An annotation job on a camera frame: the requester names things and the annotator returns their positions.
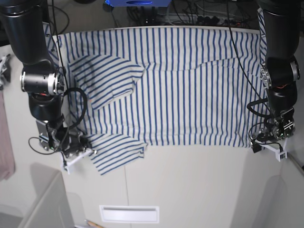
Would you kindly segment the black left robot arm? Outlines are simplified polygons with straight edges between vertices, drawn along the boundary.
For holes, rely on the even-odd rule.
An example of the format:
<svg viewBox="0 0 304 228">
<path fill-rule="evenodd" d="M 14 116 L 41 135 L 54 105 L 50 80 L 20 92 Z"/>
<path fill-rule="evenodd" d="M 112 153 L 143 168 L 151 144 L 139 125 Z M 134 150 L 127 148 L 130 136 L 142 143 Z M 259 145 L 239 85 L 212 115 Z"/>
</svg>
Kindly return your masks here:
<svg viewBox="0 0 304 228">
<path fill-rule="evenodd" d="M 266 57 L 260 78 L 267 97 L 247 105 L 249 111 L 264 118 L 265 132 L 248 134 L 253 152 L 293 135 L 296 82 L 300 79 L 295 52 L 300 38 L 301 1 L 259 0 L 257 3 L 264 18 L 261 34 L 266 39 Z"/>
</svg>

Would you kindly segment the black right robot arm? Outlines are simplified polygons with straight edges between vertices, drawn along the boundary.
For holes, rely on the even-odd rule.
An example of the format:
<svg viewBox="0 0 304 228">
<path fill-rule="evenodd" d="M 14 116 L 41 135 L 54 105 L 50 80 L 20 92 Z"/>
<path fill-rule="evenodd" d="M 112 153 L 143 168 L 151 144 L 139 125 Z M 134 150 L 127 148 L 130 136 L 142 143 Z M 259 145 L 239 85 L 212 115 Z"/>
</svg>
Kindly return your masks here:
<svg viewBox="0 0 304 228">
<path fill-rule="evenodd" d="M 31 115 L 36 119 L 39 144 L 46 151 L 62 154 L 63 159 L 93 153 L 90 142 L 74 130 L 87 111 L 87 96 L 80 88 L 69 88 L 66 73 L 59 72 L 49 54 L 43 28 L 42 1 L 2 0 L 0 21 L 15 56 L 23 64 L 21 90 L 28 94 Z M 64 127 L 63 98 L 79 92 L 83 110 L 75 123 Z"/>
</svg>

